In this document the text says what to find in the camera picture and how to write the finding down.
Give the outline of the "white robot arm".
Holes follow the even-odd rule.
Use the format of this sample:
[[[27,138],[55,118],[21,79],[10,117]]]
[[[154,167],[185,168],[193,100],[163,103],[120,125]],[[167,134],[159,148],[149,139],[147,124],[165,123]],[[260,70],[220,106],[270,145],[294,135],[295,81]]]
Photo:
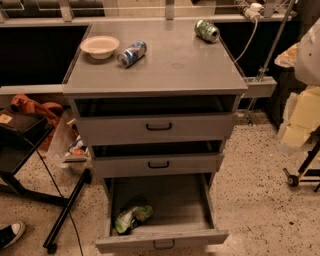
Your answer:
[[[320,126],[320,18],[298,43],[279,55],[275,63],[293,67],[295,78],[306,85],[300,94],[290,94],[278,131],[278,150],[292,154]]]

